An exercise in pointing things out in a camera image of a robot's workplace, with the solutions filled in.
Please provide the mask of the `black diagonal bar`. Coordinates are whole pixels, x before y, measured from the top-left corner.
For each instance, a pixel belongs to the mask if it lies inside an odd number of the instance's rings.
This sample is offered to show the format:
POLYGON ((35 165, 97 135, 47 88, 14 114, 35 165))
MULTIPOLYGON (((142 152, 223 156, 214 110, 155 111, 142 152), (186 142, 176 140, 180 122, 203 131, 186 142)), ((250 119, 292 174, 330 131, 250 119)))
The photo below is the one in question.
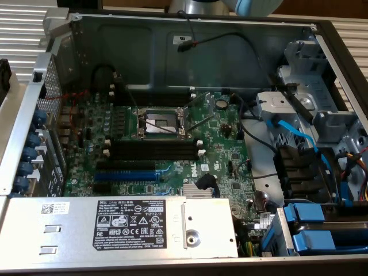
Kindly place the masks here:
POLYGON ((271 111, 269 120, 274 126, 280 120, 291 123, 297 116, 306 122, 312 123, 314 116, 297 98, 297 89, 300 85, 296 82, 282 82, 280 77, 269 75, 271 80, 271 111))

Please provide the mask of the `RAM slot white latches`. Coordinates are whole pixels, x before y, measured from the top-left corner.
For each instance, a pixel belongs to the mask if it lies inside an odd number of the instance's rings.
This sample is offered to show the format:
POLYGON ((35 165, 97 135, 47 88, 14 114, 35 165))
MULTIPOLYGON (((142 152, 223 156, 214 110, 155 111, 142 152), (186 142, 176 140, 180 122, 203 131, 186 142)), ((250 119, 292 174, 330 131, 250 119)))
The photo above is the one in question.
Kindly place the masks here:
POLYGON ((150 149, 150 148, 155 148, 155 149, 158 149, 158 148, 164 148, 164 149, 169 149, 169 148, 171 148, 171 149, 179 149, 179 150, 197 150, 198 149, 198 147, 197 147, 197 145, 196 146, 189 146, 189 145, 184 145, 184 146, 182 146, 182 145, 180 145, 180 146, 177 146, 177 145, 175 145, 175 146, 166 146, 166 145, 138 145, 138 146, 136 146, 136 145, 133 145, 133 146, 112 146, 112 144, 111 144, 111 146, 110 147, 112 147, 112 148, 148 148, 148 149, 150 149))
POLYGON ((143 91, 148 93, 163 93, 173 91, 196 91, 198 90, 195 86, 154 86, 154 85, 115 85, 116 89, 124 91, 143 91))
MULTIPOLYGON (((130 97, 115 97, 115 100, 116 101, 131 101, 130 97)), ((169 100, 169 99, 172 99, 173 101, 175 100, 183 100, 183 101, 186 101, 188 102, 190 100, 190 96, 189 97, 167 97, 167 96, 164 96, 164 97, 134 97, 136 102, 137 101, 144 101, 144 100, 148 100, 148 101, 162 101, 162 100, 169 100)))
POLYGON ((147 158, 146 156, 139 156, 138 158, 134 158, 134 157, 126 158, 125 156, 114 156, 114 155, 112 155, 111 150, 109 152, 110 152, 109 159, 111 159, 111 160, 198 160, 200 158, 198 156, 198 153, 197 153, 197 156, 195 158, 185 158, 184 156, 181 156, 179 159, 177 159, 177 158, 176 159, 174 159, 174 158, 162 159, 162 158, 158 158, 157 156, 152 157, 152 158, 147 158))

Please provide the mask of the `metal CPU socket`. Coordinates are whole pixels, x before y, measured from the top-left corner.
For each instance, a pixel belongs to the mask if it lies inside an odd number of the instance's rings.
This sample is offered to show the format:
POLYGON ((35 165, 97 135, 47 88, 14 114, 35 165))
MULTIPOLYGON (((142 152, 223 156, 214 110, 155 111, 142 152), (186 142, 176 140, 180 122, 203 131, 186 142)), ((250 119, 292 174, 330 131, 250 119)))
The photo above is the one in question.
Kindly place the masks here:
POLYGON ((137 136, 142 140, 186 140, 183 108, 138 108, 137 136))

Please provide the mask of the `silver finned chipset heatsink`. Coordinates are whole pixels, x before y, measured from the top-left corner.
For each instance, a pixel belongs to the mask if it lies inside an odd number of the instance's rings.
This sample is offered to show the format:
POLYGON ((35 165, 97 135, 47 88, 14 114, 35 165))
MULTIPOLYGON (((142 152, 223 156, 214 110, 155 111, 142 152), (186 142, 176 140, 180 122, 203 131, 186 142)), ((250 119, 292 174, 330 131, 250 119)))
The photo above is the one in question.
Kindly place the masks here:
POLYGON ((183 195, 186 198, 212 198, 212 189, 199 189, 194 183, 185 183, 183 185, 183 195))

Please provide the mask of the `green motherboard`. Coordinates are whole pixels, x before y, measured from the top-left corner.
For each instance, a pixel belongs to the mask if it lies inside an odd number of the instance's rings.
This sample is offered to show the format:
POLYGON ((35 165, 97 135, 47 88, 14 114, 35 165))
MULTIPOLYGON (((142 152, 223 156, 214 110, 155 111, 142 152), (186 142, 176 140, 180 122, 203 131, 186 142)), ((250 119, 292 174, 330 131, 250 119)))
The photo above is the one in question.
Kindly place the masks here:
POLYGON ((95 95, 77 104, 70 139, 61 138, 66 155, 67 174, 63 194, 66 197, 90 196, 184 196, 183 185, 196 183, 209 173, 217 179, 220 198, 229 200, 231 213, 242 224, 254 228, 259 222, 251 160, 239 122, 239 108, 234 99, 221 93, 192 94, 185 106, 138 106, 139 108, 183 108, 186 140, 197 140, 198 149, 112 148, 113 140, 142 140, 137 136, 135 106, 116 106, 110 96, 95 95), (216 101, 224 99, 226 110, 217 110, 216 101), (214 115, 198 128, 188 129, 207 116, 214 115), (109 159, 113 151, 186 150, 197 151, 198 160, 125 160, 153 161, 156 181, 95 181, 96 173, 148 170, 97 170, 96 164, 109 159), (93 184, 111 183, 111 193, 93 193, 93 184))

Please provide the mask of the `blue card retention clip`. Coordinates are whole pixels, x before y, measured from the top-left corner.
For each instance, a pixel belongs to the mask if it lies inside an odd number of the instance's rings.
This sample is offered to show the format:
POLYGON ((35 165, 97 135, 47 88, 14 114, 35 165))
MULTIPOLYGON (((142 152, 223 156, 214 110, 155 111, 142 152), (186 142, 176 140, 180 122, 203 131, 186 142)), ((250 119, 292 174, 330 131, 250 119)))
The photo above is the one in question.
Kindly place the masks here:
POLYGON ((25 177, 16 177, 14 179, 13 189, 19 193, 27 192, 29 189, 28 179, 25 177))
POLYGON ((33 165, 28 162, 20 162, 17 169, 17 176, 27 177, 33 174, 33 165))
POLYGON ((34 148, 24 147, 21 154, 21 160, 23 162, 30 163, 32 160, 35 160, 38 157, 38 153, 34 148))
POLYGON ((35 147, 40 146, 40 144, 41 144, 41 139, 38 136, 38 134, 34 134, 31 132, 27 134, 26 141, 25 141, 25 145, 27 147, 35 148, 35 147))
POLYGON ((47 113, 43 110, 36 109, 32 117, 32 124, 39 128, 42 127, 47 121, 47 113))

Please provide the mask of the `blue expansion slot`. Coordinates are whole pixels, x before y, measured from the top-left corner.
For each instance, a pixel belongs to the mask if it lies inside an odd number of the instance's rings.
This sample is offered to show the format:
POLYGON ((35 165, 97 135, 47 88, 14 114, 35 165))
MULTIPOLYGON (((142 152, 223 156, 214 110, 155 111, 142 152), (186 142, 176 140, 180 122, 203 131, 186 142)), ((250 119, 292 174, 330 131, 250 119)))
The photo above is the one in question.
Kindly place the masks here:
POLYGON ((131 172, 97 172, 95 181, 156 181, 158 173, 154 171, 131 171, 131 172))

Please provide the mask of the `grey open PC case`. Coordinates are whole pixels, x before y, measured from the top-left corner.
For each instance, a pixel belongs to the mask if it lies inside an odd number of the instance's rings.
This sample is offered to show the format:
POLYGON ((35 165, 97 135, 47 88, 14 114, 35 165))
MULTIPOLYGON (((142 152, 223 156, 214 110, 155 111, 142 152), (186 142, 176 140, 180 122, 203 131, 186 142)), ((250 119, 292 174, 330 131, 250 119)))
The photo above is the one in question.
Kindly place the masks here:
MULTIPOLYGON (((336 75, 338 105, 354 111, 368 130, 368 81, 335 27, 321 20, 281 20, 128 11, 72 11, 56 8, 44 19, 44 49, 26 85, 11 69, 10 90, 0 105, 0 226, 11 199, 56 200, 63 194, 66 155, 58 134, 62 107, 95 95, 123 92, 115 85, 195 86, 192 94, 221 93, 234 99, 251 160, 259 222, 254 228, 232 215, 237 257, 131 260, 111 262, 41 262, 0 264, 0 275, 156 275, 156 276, 368 276, 368 204, 320 204, 325 222, 289 223, 276 190, 276 152, 256 115, 256 96, 271 90, 269 75, 286 63, 284 50, 297 40, 317 41, 336 75), (192 40, 173 45, 173 35, 192 40), (33 83, 33 72, 43 79, 33 83), (36 109, 47 113, 42 127, 32 124, 36 109), (38 157, 30 163, 29 189, 13 189, 27 134, 38 134, 38 157), (288 256, 262 252, 269 225, 279 224, 288 256), (336 250, 299 255, 292 241, 303 230, 330 231, 336 250)), ((90 197, 157 197, 90 196, 90 197)))

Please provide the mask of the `long black expansion slot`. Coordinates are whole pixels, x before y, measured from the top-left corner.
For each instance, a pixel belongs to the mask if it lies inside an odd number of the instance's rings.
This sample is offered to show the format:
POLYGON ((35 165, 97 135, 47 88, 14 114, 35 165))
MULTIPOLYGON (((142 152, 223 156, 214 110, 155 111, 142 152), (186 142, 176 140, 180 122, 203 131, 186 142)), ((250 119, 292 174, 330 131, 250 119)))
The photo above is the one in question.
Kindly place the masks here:
POLYGON ((112 160, 112 161, 100 161, 97 162, 97 170, 156 170, 155 162, 153 161, 124 161, 124 160, 112 160))

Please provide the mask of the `silver power supply box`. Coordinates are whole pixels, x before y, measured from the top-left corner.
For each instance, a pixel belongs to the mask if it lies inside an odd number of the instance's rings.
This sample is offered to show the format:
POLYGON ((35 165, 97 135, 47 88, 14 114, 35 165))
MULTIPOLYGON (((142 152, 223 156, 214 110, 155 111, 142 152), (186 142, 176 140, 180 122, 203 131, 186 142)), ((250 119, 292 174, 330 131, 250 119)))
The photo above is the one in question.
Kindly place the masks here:
POLYGON ((14 198, 0 226, 0 265, 235 257, 226 199, 14 198))

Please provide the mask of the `blue plastic disk rail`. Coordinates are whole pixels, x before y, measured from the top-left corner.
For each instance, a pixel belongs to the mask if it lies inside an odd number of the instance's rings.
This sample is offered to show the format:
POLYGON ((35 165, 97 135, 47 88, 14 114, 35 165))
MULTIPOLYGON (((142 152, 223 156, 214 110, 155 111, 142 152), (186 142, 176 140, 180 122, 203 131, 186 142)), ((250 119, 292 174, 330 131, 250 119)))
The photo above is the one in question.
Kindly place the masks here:
POLYGON ((279 224, 269 225, 262 238, 261 250, 262 252, 270 252, 272 256, 276 257, 289 255, 283 230, 279 224))

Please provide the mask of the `metal rear port block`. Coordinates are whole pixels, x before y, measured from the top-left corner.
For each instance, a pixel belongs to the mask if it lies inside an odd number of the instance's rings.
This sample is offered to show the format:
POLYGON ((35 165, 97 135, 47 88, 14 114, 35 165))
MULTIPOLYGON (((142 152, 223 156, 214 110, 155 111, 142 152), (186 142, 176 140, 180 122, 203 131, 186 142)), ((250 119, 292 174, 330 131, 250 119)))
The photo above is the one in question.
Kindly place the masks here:
POLYGON ((74 117, 75 117, 76 107, 75 106, 64 106, 62 107, 59 121, 58 121, 58 134, 61 138, 72 137, 74 128, 74 117))

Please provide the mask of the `grey metal disk bay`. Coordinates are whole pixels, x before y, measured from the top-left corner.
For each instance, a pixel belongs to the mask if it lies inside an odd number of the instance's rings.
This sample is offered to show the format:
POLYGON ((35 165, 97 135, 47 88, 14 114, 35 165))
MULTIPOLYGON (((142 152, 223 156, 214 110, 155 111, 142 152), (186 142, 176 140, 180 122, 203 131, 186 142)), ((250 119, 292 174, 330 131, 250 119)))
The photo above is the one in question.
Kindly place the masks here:
MULTIPOLYGON (((258 93, 256 115, 270 136, 270 143, 276 150, 274 156, 283 145, 299 150, 313 148, 332 175, 334 193, 330 203, 368 204, 368 130, 356 112, 338 105, 334 93, 334 63, 315 40, 289 43, 284 58, 286 63, 277 68, 276 75, 282 82, 300 84, 296 96, 314 118, 311 124, 297 116, 291 123, 280 120, 274 126, 269 120, 272 90, 258 93)), ((278 174, 276 179, 282 203, 311 203, 284 199, 278 174)))

